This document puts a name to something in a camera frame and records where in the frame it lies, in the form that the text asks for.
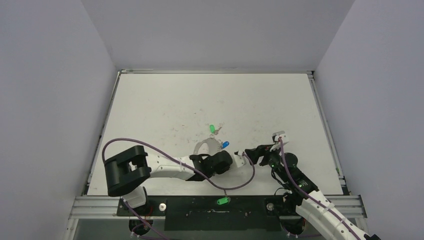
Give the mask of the blue key tag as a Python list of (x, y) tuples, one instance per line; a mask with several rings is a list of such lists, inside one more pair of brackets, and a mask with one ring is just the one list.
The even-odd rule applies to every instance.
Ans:
[(222, 148), (222, 149), (225, 149), (225, 148), (227, 148), (229, 145), (230, 145), (230, 142), (229, 142), (229, 141), (225, 141), (225, 142), (223, 142), (223, 143), (222, 143), (221, 148)]

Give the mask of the green key tag with key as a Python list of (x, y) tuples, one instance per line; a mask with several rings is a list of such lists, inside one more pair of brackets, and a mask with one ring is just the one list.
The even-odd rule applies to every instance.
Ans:
[(222, 129), (223, 125), (224, 125), (223, 123), (220, 123), (220, 124), (218, 124), (218, 125), (210, 124), (210, 125), (209, 125), (210, 133), (211, 133), (212, 135), (218, 135), (218, 134), (219, 134), (219, 132), (220, 132), (220, 130)]

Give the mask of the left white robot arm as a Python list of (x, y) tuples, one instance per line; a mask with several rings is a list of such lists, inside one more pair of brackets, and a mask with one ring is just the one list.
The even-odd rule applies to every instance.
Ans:
[(136, 215), (149, 210), (147, 191), (143, 182), (149, 178), (176, 178), (201, 182), (213, 175), (221, 175), (233, 164), (226, 151), (214, 155), (189, 155), (174, 161), (160, 155), (149, 155), (142, 145), (118, 153), (104, 162), (107, 194), (123, 197)]

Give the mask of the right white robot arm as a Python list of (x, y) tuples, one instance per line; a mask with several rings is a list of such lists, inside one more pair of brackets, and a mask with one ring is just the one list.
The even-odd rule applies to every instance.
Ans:
[(260, 145), (246, 149), (244, 154), (254, 164), (269, 166), (271, 172), (282, 181), (282, 186), (291, 191), (283, 199), (282, 207), (290, 215), (297, 214), (310, 223), (327, 240), (379, 240), (346, 218), (325, 197), (318, 186), (299, 168), (298, 158), (276, 145)]

